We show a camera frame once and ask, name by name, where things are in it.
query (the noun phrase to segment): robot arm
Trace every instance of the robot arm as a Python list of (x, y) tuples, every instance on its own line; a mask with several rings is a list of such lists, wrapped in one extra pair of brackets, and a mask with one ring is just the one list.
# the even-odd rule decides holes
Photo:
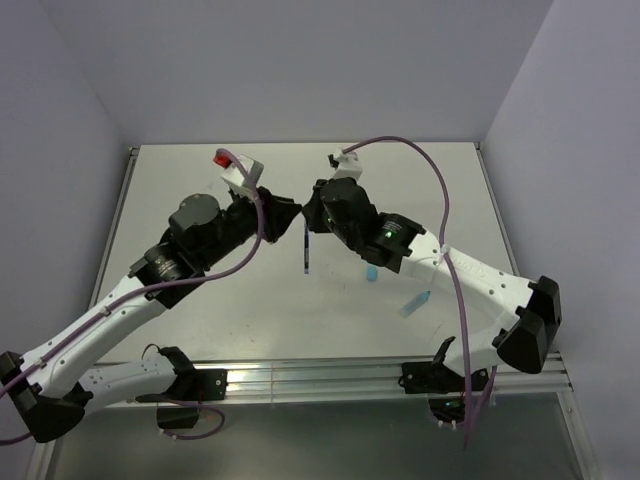
[[(240, 157), (245, 170), (257, 184), (263, 167)], [(39, 347), (18, 355), (0, 355), (0, 380), (4, 385), (31, 365), (38, 369), (9, 390), (18, 412), (38, 442), (48, 442), (71, 430), (85, 414), (109, 404), (150, 393), (181, 396), (193, 386), (195, 369), (176, 347), (159, 349), (141, 361), (92, 368), (92, 366), (146, 322), (172, 308), (202, 284), (198, 279), (214, 264), (257, 233), (253, 195), (240, 171), (228, 159), (217, 158), (225, 168), (221, 177), (229, 185), (233, 202), (222, 210), (209, 195), (192, 195), (169, 217), (169, 228), (160, 242), (134, 263), (128, 275), (93, 308), (64, 331)], [(258, 189), (264, 212), (264, 239), (276, 242), (301, 206)], [(176, 280), (189, 284), (158, 288), (145, 295), (133, 292), (142, 287)], [(116, 308), (116, 299), (129, 297)], [(98, 315), (97, 321), (88, 324)], [(64, 345), (69, 335), (84, 330), (58, 353), (42, 358)]]
[[(357, 184), (362, 168), (356, 154), (338, 151), (329, 161), (336, 169), (333, 178), (318, 180), (303, 208), (310, 231), (331, 232), (368, 263), (454, 293), (451, 273), (443, 262), (443, 253), (448, 250), (465, 302), (493, 320), (491, 327), (469, 339), (472, 371), (483, 373), (476, 377), (484, 377), (486, 383), (488, 375), (482, 370), (501, 363), (525, 373), (542, 370), (561, 322), (556, 282), (546, 277), (531, 282), (501, 272), (459, 250), (441, 246), (433, 233), (402, 215), (379, 213)], [(447, 339), (420, 376), (425, 387), (416, 393), (461, 391), (461, 340)], [(474, 390), (483, 387), (474, 385)]]

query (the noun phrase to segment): tabletop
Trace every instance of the tabletop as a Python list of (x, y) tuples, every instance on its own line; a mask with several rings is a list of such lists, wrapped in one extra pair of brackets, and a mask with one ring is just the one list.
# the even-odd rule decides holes
[[(344, 144), (225, 144), (142, 146), (129, 179), (110, 245), (100, 297), (157, 243), (181, 200), (194, 193), (230, 202), (212, 158), (225, 147), (264, 164), (260, 185), (306, 203), (316, 179), (329, 178), (327, 155)], [(421, 143), (442, 171), (451, 196), (448, 244), (511, 272), (496, 210), (473, 143)], [(443, 194), (428, 163), (401, 144), (358, 151), (359, 184), (379, 211), (400, 213), (437, 233)], [(455, 298), (432, 291), (407, 318), (399, 310), (429, 286), (380, 270), (366, 279), (366, 264), (332, 235), (313, 235), (310, 271), (303, 265), (304, 221), (298, 216), (276, 244), (263, 244), (231, 277), (206, 284), (172, 310), (133, 332), (102, 362), (138, 358), (153, 342), (176, 345), (192, 360), (259, 361), (433, 355), (460, 332)], [(209, 273), (241, 260), (252, 239)], [(489, 320), (468, 309), (470, 333)]]

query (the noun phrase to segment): light blue marker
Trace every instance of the light blue marker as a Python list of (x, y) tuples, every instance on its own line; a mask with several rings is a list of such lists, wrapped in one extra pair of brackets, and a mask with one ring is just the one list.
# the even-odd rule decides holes
[(429, 295), (431, 295), (431, 292), (427, 290), (413, 297), (404, 307), (400, 309), (400, 316), (402, 318), (407, 318), (422, 305), (427, 303), (427, 300), (429, 300)]
[(367, 282), (378, 280), (378, 269), (374, 265), (367, 264)]

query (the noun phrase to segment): gray wall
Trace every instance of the gray wall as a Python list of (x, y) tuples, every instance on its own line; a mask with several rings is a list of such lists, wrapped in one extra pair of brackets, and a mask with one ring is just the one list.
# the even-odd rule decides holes
[(42, 0), (127, 140), (481, 140), (551, 0)]
[[(22, 352), (86, 309), (126, 151), (35, 0), (0, 2), (0, 65), (0, 352)], [(24, 432), (6, 398), (0, 425)], [(0, 448), (0, 477), (32, 449)]]
[(484, 153), (516, 258), (556, 277), (559, 344), (605, 478), (638, 478), (640, 7), (556, 0)]

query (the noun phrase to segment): purple wire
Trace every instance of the purple wire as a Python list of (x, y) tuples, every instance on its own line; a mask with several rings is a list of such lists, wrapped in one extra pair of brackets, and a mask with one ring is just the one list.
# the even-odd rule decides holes
[[(247, 256), (244, 257), (237, 265), (235, 265), (234, 267), (231, 267), (228, 270), (225, 270), (224, 272), (215, 273), (213, 275), (208, 275), (205, 277), (188, 278), (184, 280), (174, 280), (172, 282), (165, 282), (165, 283), (156, 283), (154, 285), (148, 285), (146, 287), (138, 288), (137, 290), (133, 290), (123, 295), (122, 297), (114, 300), (113, 302), (111, 302), (107, 306), (107, 309), (109, 311), (114, 311), (123, 303), (128, 302), (132, 298), (138, 297), (140, 295), (144, 295), (145, 293), (156, 292), (158, 290), (164, 290), (165, 288), (180, 287), (185, 285), (200, 285), (202, 283), (210, 282), (212, 280), (220, 280), (221, 278), (225, 278), (225, 277), (228, 277), (229, 275), (233, 275), (234, 273), (236, 273), (238, 270), (246, 266), (254, 257), (254, 255), (258, 251), (258, 247), (260, 246), (260, 242), (262, 241), (262, 237), (264, 235), (264, 223), (265, 223), (264, 210), (262, 208), (262, 203), (260, 202), (258, 187), (256, 183), (253, 181), (253, 179), (251, 178), (251, 175), (249, 175), (249, 172), (247, 172), (247, 170), (244, 168), (240, 160), (238, 160), (238, 158), (233, 153), (231, 153), (227, 149), (219, 148), (218, 150), (216, 150), (216, 156), (217, 155), (227, 157), (229, 158), (229, 160), (231, 160), (231, 162), (238, 168), (238, 170), (244, 177), (252, 193), (255, 195), (255, 198), (253, 201), (256, 206), (256, 213), (258, 217), (258, 231), (256, 234), (256, 241), (251, 247), (251, 250), (249, 251), (249, 253), (247, 253)], [(53, 347), (51, 350), (45, 353), (42, 356), (42, 363), (46, 364), (49, 360), (51, 360), (54, 356), (56, 356), (60, 351), (62, 351), (62, 349), (64, 349), (67, 345), (69, 345), (76, 338), (78, 338), (80, 335), (86, 332), (89, 328), (93, 327), (96, 323), (102, 320), (103, 317), (104, 317), (104, 314), (102, 312), (98, 312), (89, 320), (87, 320), (85, 323), (80, 325), (76, 330), (71, 332), (64, 340), (62, 340), (59, 344), (57, 344), (55, 347)], [(37, 365), (31, 365), (26, 370), (18, 374), (11, 381), (9, 381), (4, 387), (0, 389), (0, 399), (4, 397), (16, 384), (18, 384), (19, 382), (27, 378), (29, 375), (33, 374), (33, 372), (35, 372), (37, 369), (38, 369)], [(19, 437), (12, 438), (10, 440), (0, 440), (0, 446), (13, 445), (23, 440), (26, 440), (30, 436), (31, 434), (24, 434)]]
[[(442, 222), (440, 223), (440, 231), (438, 233), (438, 242), (441, 246), (445, 244), (445, 229), (447, 227), (447, 221), (449, 220), (449, 210), (450, 210), (450, 200), (449, 200), (449, 190), (447, 188), (447, 184), (444, 181), (444, 177), (440, 172), (440, 169), (433, 161), (433, 159), (425, 152), (422, 148), (416, 145), (411, 140), (407, 140), (406, 138), (397, 137), (394, 135), (385, 135), (381, 137), (374, 137), (368, 140), (364, 140), (362, 142), (356, 143), (355, 145), (351, 145), (348, 148), (343, 150), (343, 153), (350, 153), (358, 148), (365, 147), (367, 145), (371, 145), (372, 143), (378, 142), (399, 142), (404, 143), (405, 145), (413, 148), (417, 151), (422, 157), (429, 163), (431, 168), (433, 169), (436, 177), (438, 177), (438, 182), (440, 183), (440, 187), (442, 188), (442, 195), (444, 196), (444, 212), (442, 214)], [(460, 336), (462, 337), (462, 358), (464, 362), (464, 390), (465, 390), (465, 412), (464, 412), (464, 447), (466, 448), (469, 443), (469, 438), (471, 436), (471, 429), (475, 422), (475, 417), (480, 413), (480, 408), (483, 403), (488, 398), (491, 393), (491, 389), (493, 388), (493, 381), (495, 379), (495, 368), (491, 372), (491, 378), (487, 383), (487, 386), (482, 392), (481, 400), (476, 406), (473, 408), (473, 395), (471, 388), (471, 354), (469, 351), (469, 328), (467, 325), (467, 312), (464, 305), (464, 297), (462, 295), (462, 286), (460, 285), (460, 279), (458, 278), (458, 274), (456, 269), (451, 261), (448, 252), (445, 252), (442, 257), (444, 258), (447, 267), (449, 267), (449, 271), (451, 272), (451, 280), (453, 282), (453, 287), (456, 292), (456, 300), (458, 302), (458, 313), (460, 315)]]

